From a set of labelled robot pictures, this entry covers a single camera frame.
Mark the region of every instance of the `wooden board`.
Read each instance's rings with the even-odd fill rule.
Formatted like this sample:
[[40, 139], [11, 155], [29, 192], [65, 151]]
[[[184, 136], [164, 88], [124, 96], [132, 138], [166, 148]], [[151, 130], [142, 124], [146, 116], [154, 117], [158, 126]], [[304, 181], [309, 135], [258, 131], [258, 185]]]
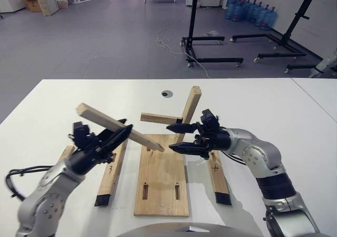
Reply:
[[210, 153], [208, 166], [216, 202], [219, 204], [231, 205], [228, 186], [223, 173], [219, 151], [212, 151]]
[[[116, 132], [125, 125], [121, 122], [109, 117], [108, 115], [82, 103], [76, 108], [77, 114], [87, 120], [101, 125], [110, 131]], [[164, 149], [155, 140], [146, 137], [144, 134], [132, 129], [129, 139], [147, 146], [150, 149], [164, 151]]]
[[101, 185], [97, 193], [95, 206], [107, 206], [109, 204], [109, 200], [113, 197], [111, 197], [111, 195], [114, 195], [117, 188], [124, 160], [126, 145], [127, 140], [125, 140], [114, 150], [113, 153], [116, 154], [114, 162], [106, 165]]
[[[198, 105], [199, 99], [201, 97], [201, 89], [199, 86], [193, 86], [191, 88], [189, 97], [187, 99], [182, 119], [183, 124], [189, 124], [191, 122], [192, 116], [194, 114], [194, 111], [196, 109], [196, 106]], [[176, 143], [180, 143], [183, 141], [185, 134], [181, 133], [178, 135]]]
[[74, 146], [66, 146], [65, 149], [63, 150], [63, 153], [61, 154], [60, 158], [58, 159], [58, 161], [61, 161], [65, 158], [68, 158], [69, 156], [71, 156], [75, 151], [75, 147]]
[[168, 145], [176, 135], [148, 134], [164, 152], [142, 147], [135, 201], [135, 216], [189, 216], [183, 155]]
[[145, 113], [142, 112], [141, 114], [141, 121], [152, 122], [152, 123], [160, 123], [160, 124], [175, 124], [182, 122], [181, 117], [173, 117], [173, 116], [166, 116], [166, 115], [159, 115], [159, 114], [152, 114], [152, 113]]

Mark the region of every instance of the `wooden stick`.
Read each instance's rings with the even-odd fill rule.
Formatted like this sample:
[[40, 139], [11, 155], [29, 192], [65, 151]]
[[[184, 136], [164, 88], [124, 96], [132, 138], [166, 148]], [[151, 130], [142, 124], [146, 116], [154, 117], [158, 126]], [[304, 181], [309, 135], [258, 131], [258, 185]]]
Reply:
[[[199, 99], [201, 97], [201, 89], [199, 86], [193, 86], [190, 91], [190, 95], [187, 99], [182, 119], [183, 124], [189, 124], [191, 122], [192, 116], [194, 114], [194, 111], [196, 109], [196, 106], [198, 105]], [[177, 137], [177, 143], [180, 143], [183, 141], [185, 134], [180, 133]]]
[[171, 125], [175, 123], [181, 123], [183, 119], [181, 117], [173, 117], [142, 112], [141, 121]]
[[219, 151], [212, 151], [210, 153], [208, 166], [216, 202], [218, 204], [232, 205], [226, 178], [223, 174]]
[[110, 197], [115, 193], [120, 178], [126, 145], [127, 140], [114, 150], [114, 153], [116, 154], [114, 162], [106, 165], [101, 186], [97, 193], [95, 206], [109, 205]]
[[58, 161], [61, 161], [65, 158], [68, 158], [69, 156], [71, 156], [75, 151], [75, 147], [74, 146], [66, 146], [65, 149], [63, 150], [63, 153], [61, 154], [60, 158], [58, 159]]
[[[125, 125], [121, 122], [113, 119], [112, 117], [109, 117], [108, 115], [82, 103], [77, 108], [76, 111], [79, 116], [90, 120], [98, 125], [101, 125], [107, 129], [109, 129], [112, 132], [116, 132], [118, 129], [124, 127]], [[149, 149], [153, 150], [159, 150], [161, 152], [164, 152], [164, 149], [162, 146], [160, 146], [157, 142], [155, 142], [153, 139], [145, 136], [144, 134], [137, 132], [136, 130], [132, 129], [131, 134], [129, 136], [130, 140], [133, 140], [135, 142], [138, 142]]]

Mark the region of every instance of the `black cable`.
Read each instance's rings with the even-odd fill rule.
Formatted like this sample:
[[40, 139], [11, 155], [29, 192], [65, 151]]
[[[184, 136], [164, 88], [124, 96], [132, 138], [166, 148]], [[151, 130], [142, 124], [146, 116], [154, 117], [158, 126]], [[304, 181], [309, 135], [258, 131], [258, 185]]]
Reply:
[[10, 189], [10, 191], [13, 192], [12, 197], [14, 198], [15, 196], [20, 199], [21, 201], [25, 200], [25, 197], [18, 193], [16, 190], [15, 186], [13, 185], [11, 176], [12, 175], [20, 175], [23, 176], [24, 174], [27, 173], [35, 173], [35, 172], [42, 172], [42, 171], [48, 171], [52, 166], [34, 166], [34, 167], [28, 167], [26, 169], [14, 169], [10, 170], [9, 173], [6, 175], [6, 185]]
[[233, 155], [226, 154], [226, 153], [223, 152], [223, 151], [221, 151], [221, 152], [222, 152], [224, 155], [226, 155], [229, 159], [231, 159], [232, 161], [237, 162], [237, 163], [240, 163], [240, 164], [242, 164], [242, 165], [246, 165], [246, 164], [244, 163], [244, 161], [243, 161], [241, 158], [235, 157], [235, 156], [233, 156]]

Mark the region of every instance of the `laboratory floor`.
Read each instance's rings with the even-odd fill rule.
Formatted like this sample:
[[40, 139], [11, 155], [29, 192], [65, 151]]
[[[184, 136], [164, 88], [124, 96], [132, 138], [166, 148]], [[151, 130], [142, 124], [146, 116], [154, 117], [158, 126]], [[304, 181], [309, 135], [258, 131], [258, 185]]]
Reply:
[[[224, 19], [222, 8], [197, 10], [195, 36], [216, 30], [226, 37], [195, 43], [199, 57], [243, 57], [244, 63], [206, 63], [211, 78], [307, 77], [308, 70], [285, 74], [287, 64], [317, 63], [308, 54], [298, 58], [265, 58], [273, 51], [266, 38], [231, 43], [233, 34], [258, 33], [247, 22]], [[0, 123], [42, 79], [206, 78], [199, 66], [186, 67], [179, 53], [189, 31], [191, 7], [185, 0], [96, 0], [60, 9], [50, 17], [27, 9], [0, 19]]]

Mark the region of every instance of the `cardboard box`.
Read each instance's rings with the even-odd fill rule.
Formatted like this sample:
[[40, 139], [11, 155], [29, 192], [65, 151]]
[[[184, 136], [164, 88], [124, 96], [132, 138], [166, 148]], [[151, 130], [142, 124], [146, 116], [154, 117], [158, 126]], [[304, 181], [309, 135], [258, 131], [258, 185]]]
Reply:
[[68, 0], [56, 0], [60, 9], [68, 8]]
[[60, 8], [56, 0], [37, 0], [44, 16], [51, 16]]
[[31, 12], [41, 12], [41, 8], [37, 0], [22, 0], [26, 6], [28, 6]]

